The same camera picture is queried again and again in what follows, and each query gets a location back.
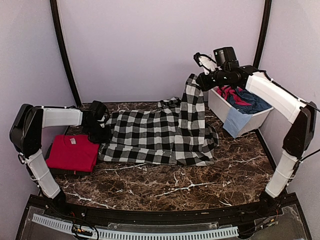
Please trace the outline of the right black frame post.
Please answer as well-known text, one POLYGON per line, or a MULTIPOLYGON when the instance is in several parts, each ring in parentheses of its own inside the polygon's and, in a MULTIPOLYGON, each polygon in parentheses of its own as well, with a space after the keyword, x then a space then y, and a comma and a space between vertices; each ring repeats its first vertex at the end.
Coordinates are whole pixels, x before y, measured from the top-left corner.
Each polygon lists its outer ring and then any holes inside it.
POLYGON ((265 0, 258 42, 257 42, 257 47, 254 55, 254 60, 253 60, 253 66, 257 69, 260 66, 260 62, 262 59, 262 54, 265 46, 269 20, 271 15, 271 8, 272 8, 272 0, 265 0))

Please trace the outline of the folded red t-shirt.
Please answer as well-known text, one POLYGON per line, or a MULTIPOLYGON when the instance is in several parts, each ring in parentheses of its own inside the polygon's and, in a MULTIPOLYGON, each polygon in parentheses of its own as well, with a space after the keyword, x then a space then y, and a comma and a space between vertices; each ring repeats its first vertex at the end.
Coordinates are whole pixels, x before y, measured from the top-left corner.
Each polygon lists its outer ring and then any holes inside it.
POLYGON ((51 169, 91 173, 97 163, 99 144, 87 135, 57 135, 46 164, 51 169))

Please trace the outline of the black front rail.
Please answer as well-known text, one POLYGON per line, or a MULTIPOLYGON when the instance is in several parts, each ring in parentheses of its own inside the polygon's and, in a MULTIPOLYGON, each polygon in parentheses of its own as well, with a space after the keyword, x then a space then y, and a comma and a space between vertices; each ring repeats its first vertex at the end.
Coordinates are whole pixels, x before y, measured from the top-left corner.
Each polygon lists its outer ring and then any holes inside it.
POLYGON ((33 204, 44 209, 44 213, 75 220, 76 223, 88 222, 91 225, 107 226, 110 223, 134 225, 188 225, 218 222, 221 225, 246 225, 259 218, 266 218, 276 214, 262 212, 258 202, 239 206, 190 210, 190 211, 132 211, 114 210, 99 207, 89 207, 67 203, 60 210, 52 207, 44 198, 34 200, 33 204))

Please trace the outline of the pink garment in bin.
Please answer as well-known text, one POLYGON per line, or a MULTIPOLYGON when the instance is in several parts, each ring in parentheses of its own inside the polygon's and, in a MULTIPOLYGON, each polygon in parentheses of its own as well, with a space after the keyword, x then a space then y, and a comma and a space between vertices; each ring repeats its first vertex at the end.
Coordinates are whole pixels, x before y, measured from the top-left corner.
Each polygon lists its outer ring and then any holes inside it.
POLYGON ((246 102, 239 96, 239 93, 242 91, 243 89, 240 87, 233 89, 231 86, 218 87, 216 90, 216 92, 232 106, 251 106, 249 102, 246 102))

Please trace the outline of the left black frame post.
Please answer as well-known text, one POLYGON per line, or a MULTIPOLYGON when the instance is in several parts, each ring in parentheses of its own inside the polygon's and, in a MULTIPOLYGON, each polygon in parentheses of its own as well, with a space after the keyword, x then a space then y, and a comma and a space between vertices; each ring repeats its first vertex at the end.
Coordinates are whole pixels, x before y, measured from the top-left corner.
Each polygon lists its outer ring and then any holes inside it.
POLYGON ((63 29, 62 29, 62 24, 61 24, 59 9, 58 9, 58 1, 50 0, 49 3, 50 3, 50 9, 51 9, 51 15, 52 15, 52 21, 54 25, 56 40, 57 40, 61 60, 63 63, 64 71, 67 77, 68 85, 71 90, 73 100, 76 106, 79 107, 82 105, 82 101, 76 86, 76 82, 73 76, 73 71, 69 61, 69 56, 67 53, 67 48, 64 40, 63 29))

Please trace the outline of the white plastic laundry bin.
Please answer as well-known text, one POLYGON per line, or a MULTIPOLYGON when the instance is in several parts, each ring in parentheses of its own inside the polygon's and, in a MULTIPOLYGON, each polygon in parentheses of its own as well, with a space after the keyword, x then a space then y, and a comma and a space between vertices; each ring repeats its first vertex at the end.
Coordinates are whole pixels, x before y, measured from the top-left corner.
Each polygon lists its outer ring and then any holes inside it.
MULTIPOLYGON (((217 88, 211 89, 208 92, 208 107, 213 113, 222 121, 224 124, 228 112, 231 106, 226 100, 224 100, 217 92, 217 88)), ((250 121, 244 126, 244 128, 239 132, 238 137, 242 136, 245 133, 256 130, 262 126, 263 122, 267 118, 270 111, 274 108, 270 108, 256 114, 252 115, 250 121)))

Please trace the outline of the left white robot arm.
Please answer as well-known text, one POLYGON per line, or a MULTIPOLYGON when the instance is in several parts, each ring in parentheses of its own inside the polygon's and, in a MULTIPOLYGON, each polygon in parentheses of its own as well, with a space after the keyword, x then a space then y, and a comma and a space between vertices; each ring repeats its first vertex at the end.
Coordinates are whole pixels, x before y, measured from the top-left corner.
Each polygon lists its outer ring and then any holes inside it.
POLYGON ((60 218, 67 218, 70 206, 62 199, 64 193, 50 173, 42 152, 42 130, 50 127, 81 126, 92 143, 106 143, 111 138, 107 125, 108 108, 100 101, 93 101, 88 109, 70 106, 33 106, 23 104, 12 124, 9 139, 25 164, 31 179, 42 194, 52 199, 51 210, 60 218))

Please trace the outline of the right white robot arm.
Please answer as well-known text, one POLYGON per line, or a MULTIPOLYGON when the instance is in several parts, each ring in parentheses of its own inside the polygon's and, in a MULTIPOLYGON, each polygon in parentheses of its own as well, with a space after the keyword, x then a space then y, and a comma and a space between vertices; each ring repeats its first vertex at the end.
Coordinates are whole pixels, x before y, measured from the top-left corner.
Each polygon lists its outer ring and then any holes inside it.
POLYGON ((265 194, 275 199, 294 179, 300 165, 310 156, 306 154, 313 140, 316 117, 319 109, 294 95, 270 78, 266 71, 251 65, 231 70, 218 69, 201 64, 203 72, 197 83, 204 91, 224 85, 241 87, 267 102, 287 121, 287 132, 283 137, 282 153, 276 169, 265 187, 265 194))

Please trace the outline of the black frame post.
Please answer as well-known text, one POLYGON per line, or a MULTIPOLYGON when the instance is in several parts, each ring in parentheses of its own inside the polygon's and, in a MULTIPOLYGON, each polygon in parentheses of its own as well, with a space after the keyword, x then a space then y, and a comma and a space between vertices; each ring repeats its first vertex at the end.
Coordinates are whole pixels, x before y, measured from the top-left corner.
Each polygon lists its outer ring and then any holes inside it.
POLYGON ((258 42, 257 42, 257 47, 254 55, 254 60, 253 60, 253 66, 257 69, 260 66, 260 62, 262 59, 262 54, 265 46, 269 20, 271 15, 271 8, 272 8, 272 0, 265 0, 258 42))
POLYGON ((68 85, 71 90, 73 100, 76 106, 79 107, 82 105, 82 101, 76 86, 76 82, 73 76, 73 71, 69 61, 69 56, 67 53, 67 48, 64 40, 63 29, 62 29, 62 24, 61 24, 59 9, 58 9, 58 1, 50 0, 49 3, 50 3, 50 9, 51 9, 51 15, 52 15, 52 21, 54 25, 56 40, 57 40, 61 60, 63 63, 64 71, 67 77, 68 85))

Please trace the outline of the light blue cloth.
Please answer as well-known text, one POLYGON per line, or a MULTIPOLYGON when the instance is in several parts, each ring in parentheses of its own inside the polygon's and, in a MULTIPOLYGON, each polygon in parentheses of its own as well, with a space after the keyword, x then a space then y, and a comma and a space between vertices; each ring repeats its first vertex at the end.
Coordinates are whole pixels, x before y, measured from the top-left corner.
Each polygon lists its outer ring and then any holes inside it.
POLYGON ((252 114, 241 113, 236 108, 231 107, 222 128, 235 139, 245 125, 251 120, 252 116, 252 114))

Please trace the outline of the black white plaid shirt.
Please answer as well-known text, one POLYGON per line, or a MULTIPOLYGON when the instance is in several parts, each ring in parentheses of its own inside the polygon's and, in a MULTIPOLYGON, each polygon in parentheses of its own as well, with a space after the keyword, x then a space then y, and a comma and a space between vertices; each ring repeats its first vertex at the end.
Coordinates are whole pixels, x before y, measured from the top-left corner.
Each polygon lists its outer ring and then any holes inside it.
POLYGON ((119 110, 110 115, 111 140, 98 160, 155 165, 210 166, 219 145, 206 122, 204 94, 191 74, 181 98, 161 100, 155 110, 119 110))

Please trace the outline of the blue garment in bin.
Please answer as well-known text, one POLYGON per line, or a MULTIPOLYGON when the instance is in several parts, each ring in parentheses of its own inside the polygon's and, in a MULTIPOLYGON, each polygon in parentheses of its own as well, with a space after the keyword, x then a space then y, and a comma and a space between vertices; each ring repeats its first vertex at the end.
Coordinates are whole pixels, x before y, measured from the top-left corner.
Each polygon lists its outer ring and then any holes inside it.
POLYGON ((272 108, 272 106, 262 98, 240 87, 230 89, 226 100, 242 114, 253 115, 272 108))

